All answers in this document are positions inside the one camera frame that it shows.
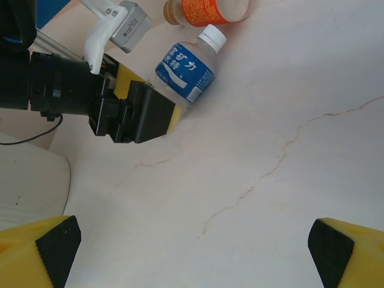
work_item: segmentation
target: orange bottle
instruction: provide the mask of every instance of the orange bottle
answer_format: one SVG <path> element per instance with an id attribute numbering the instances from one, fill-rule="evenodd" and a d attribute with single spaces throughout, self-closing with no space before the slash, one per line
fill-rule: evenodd
<path id="1" fill-rule="evenodd" d="M 253 0 L 168 0 L 164 16 L 172 25 L 205 27 L 244 20 Z"/>

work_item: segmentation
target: white table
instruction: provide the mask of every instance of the white table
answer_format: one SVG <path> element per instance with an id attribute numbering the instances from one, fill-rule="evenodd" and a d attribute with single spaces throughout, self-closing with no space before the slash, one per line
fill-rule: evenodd
<path id="1" fill-rule="evenodd" d="M 1 143 L 16 141 L 0 133 Z M 30 143 L 0 146 L 0 230 L 61 215 L 70 179 L 63 156 Z"/>
<path id="2" fill-rule="evenodd" d="M 114 145 L 65 117 L 52 150 L 83 232 L 68 288 L 320 288 L 315 219 L 384 230 L 383 1 L 258 5 L 173 134 Z M 163 24 L 112 55 L 147 77 L 197 33 Z"/>

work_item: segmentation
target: plastic bottle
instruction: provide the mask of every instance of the plastic bottle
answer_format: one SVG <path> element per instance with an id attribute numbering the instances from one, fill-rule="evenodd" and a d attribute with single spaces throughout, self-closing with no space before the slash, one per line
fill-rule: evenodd
<path id="1" fill-rule="evenodd" d="M 244 20 L 253 0 L 168 0 L 164 17 L 172 25 L 205 27 Z"/>
<path id="2" fill-rule="evenodd" d="M 196 44 L 174 45 L 148 83 L 177 106 L 187 109 L 213 81 L 217 53 L 226 41 L 219 29 L 209 25 L 198 36 Z"/>

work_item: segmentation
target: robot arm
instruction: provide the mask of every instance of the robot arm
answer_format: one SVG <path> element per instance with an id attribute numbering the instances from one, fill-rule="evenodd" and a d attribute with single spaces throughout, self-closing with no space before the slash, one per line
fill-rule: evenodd
<path id="1" fill-rule="evenodd" d="M 35 19 L 36 0 L 1 0 L 0 47 L 14 52 L 26 50 L 36 38 Z"/>
<path id="2" fill-rule="evenodd" d="M 92 28 L 85 43 L 84 60 L 92 74 L 99 74 L 104 47 L 110 40 L 125 53 L 130 53 L 147 30 L 152 20 L 136 4 L 122 1 L 120 5 L 110 0 L 81 0 L 100 20 Z"/>
<path id="3" fill-rule="evenodd" d="M 4 27 L 12 23 L 0 26 L 3 41 L 7 41 L 5 37 L 21 39 L 13 43 L 18 49 L 8 49 L 7 42 L 5 48 L 0 46 L 0 107 L 30 107 L 48 121 L 62 114 L 84 115 L 96 136 L 109 135 L 115 143 L 142 143 L 167 134 L 175 104 L 104 54 L 108 39 L 130 52 L 149 29 L 151 20 L 132 2 L 115 5 L 105 0 L 82 1 L 101 18 L 87 39 L 85 61 L 37 52 L 30 56 L 29 51 L 20 48 L 29 47 L 24 42 L 25 31 L 6 31 Z M 9 14 L 8 8 L 0 5 L 0 16 Z M 33 21 L 29 27 L 35 31 Z"/>

